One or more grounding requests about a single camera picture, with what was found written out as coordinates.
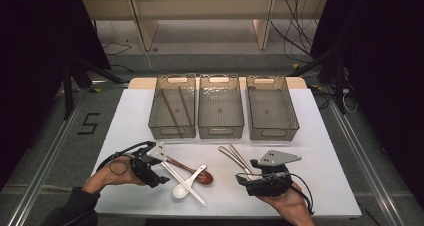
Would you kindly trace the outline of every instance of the white spoon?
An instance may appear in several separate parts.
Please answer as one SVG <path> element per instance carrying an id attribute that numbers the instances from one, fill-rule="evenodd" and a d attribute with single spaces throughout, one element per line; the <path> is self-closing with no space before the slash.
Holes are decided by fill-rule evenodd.
<path id="1" fill-rule="evenodd" d="M 197 170 L 196 172 L 194 172 L 193 175 L 191 175 L 190 178 L 188 178 L 186 181 L 184 181 L 188 186 L 191 187 L 191 185 L 193 185 L 194 180 L 196 179 L 196 177 L 203 171 L 206 169 L 206 165 L 202 164 Z M 178 184 L 177 186 L 174 187 L 174 189 L 172 190 L 172 194 L 174 195 L 175 198 L 184 198 L 185 196 L 187 196 L 188 194 L 188 190 L 182 185 L 182 184 Z"/>

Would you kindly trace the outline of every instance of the utensil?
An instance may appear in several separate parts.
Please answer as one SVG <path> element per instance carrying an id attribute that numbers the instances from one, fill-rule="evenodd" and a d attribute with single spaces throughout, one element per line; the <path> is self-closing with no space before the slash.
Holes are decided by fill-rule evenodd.
<path id="1" fill-rule="evenodd" d="M 181 178 L 181 176 L 177 173 L 177 172 L 175 172 L 175 170 L 167 163 L 167 162 L 162 162 L 162 163 L 160 163 L 166 170 L 168 170 L 168 172 L 172 175 L 172 176 L 174 176 L 174 178 L 176 179 L 176 180 L 178 180 L 178 182 L 180 182 L 180 184 L 182 184 L 183 185 L 183 187 L 184 188 L 186 188 L 191 194 L 193 194 L 193 196 L 197 199 L 197 200 L 199 200 L 199 202 L 201 203 L 201 204 L 203 204 L 203 206 L 206 206 L 206 203 L 205 203 L 205 201 L 191 188 L 191 187 L 189 187 L 187 184 L 186 184 L 186 182 Z"/>
<path id="2" fill-rule="evenodd" d="M 197 175 L 199 175 L 204 169 L 206 168 L 206 165 L 201 165 L 197 171 L 191 175 L 190 178 L 188 178 L 186 181 L 186 184 L 188 186 L 192 186 L 194 179 L 197 177 Z M 186 188 L 184 188 L 184 186 L 182 184 L 178 184 L 177 186 L 174 187 L 174 189 L 172 190 L 172 195 L 174 195 L 175 198 L 184 198 L 185 196 L 187 196 L 188 194 L 188 190 Z"/>
<path id="3" fill-rule="evenodd" d="M 231 151 L 226 149 L 224 146 L 219 146 L 218 150 L 230 157 L 234 162 L 236 162 L 244 170 L 244 172 L 247 173 L 247 177 L 250 180 L 253 180 L 253 173 L 249 165 L 246 163 L 246 161 L 244 161 L 243 157 L 232 144 L 229 145 L 229 148 Z"/>
<path id="4" fill-rule="evenodd" d="M 189 167 L 187 167 L 187 166 L 185 166 L 184 164 L 182 164 L 182 163 L 180 163 L 180 162 L 178 162 L 177 160 L 175 160 L 175 159 L 173 159 L 173 158 L 171 158 L 171 157 L 169 157 L 169 156 L 167 156 L 167 159 L 166 159 L 169 163 L 171 163 L 171 164 L 173 164 L 173 165 L 175 165 L 175 166 L 177 166 L 177 167 L 180 167 L 180 168 L 182 168 L 182 169 L 185 169 L 185 170 L 187 170 L 187 171 L 189 171 L 190 173 L 195 173 L 196 172 L 196 170 L 194 170 L 194 169 L 191 169 L 191 168 L 189 168 Z M 208 171 L 206 171 L 206 170 L 204 170 L 204 171 L 202 171 L 197 177 L 196 177 L 196 179 L 195 179 L 198 183 L 200 183 L 200 184 L 211 184 L 212 182 L 213 182 L 213 176 L 212 176 L 212 174 L 210 174 Z"/>

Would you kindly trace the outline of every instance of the clear plastic bin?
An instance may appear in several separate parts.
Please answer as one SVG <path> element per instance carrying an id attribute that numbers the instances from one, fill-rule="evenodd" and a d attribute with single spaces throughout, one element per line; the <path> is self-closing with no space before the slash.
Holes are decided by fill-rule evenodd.
<path id="1" fill-rule="evenodd" d="M 149 128 L 155 139 L 194 138 L 196 75 L 158 76 Z"/>
<path id="2" fill-rule="evenodd" d="M 201 75 L 198 128 L 201 139 L 241 138 L 243 106 L 237 75 Z"/>
<path id="3" fill-rule="evenodd" d="M 291 141 L 299 130 L 284 76 L 248 76 L 247 101 L 251 140 Z"/>

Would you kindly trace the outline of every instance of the wooden spoon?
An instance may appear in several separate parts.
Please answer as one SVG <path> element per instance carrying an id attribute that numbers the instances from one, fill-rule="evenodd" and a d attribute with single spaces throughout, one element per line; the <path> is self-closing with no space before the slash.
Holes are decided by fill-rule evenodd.
<path id="1" fill-rule="evenodd" d="M 187 166 L 185 166 L 184 164 L 182 164 L 182 163 L 180 163 L 180 162 L 178 162 L 177 160 L 175 160 L 175 159 L 173 159 L 173 158 L 171 158 L 171 157 L 169 157 L 169 156 L 167 156 L 167 160 L 166 161 L 168 161 L 168 162 L 170 162 L 171 164 L 173 164 L 173 165 L 175 165 L 175 166 L 177 166 L 177 167 L 180 167 L 180 168 L 182 168 L 182 169 L 185 169 L 185 170 L 187 170 L 187 171 L 189 171 L 190 173 L 194 173 L 194 172 L 196 172 L 196 170 L 194 170 L 194 169 L 191 169 L 191 168 L 189 168 L 189 167 L 187 167 Z M 210 174 L 209 172 L 207 172 L 206 170 L 203 170 L 197 177 L 196 177 L 196 179 L 195 179 L 198 183 L 200 183 L 200 184 L 211 184 L 212 183 L 212 181 L 213 181 L 213 176 L 212 176 L 212 174 Z"/>

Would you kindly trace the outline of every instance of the human hand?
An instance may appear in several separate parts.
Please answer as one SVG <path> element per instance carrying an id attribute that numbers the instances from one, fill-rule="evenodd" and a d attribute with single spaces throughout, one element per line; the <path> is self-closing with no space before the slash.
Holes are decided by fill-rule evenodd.
<path id="1" fill-rule="evenodd" d="M 130 159 L 123 156 L 114 159 L 88 178 L 82 190 L 90 194 L 98 194 L 107 185 L 121 184 L 146 185 L 133 174 Z"/>
<path id="2" fill-rule="evenodd" d="M 292 186 L 302 191 L 297 183 L 293 182 Z M 258 196 L 258 198 L 271 205 L 285 220 L 293 225 L 315 225 L 305 199 L 293 189 L 289 189 L 286 193 L 277 197 Z"/>

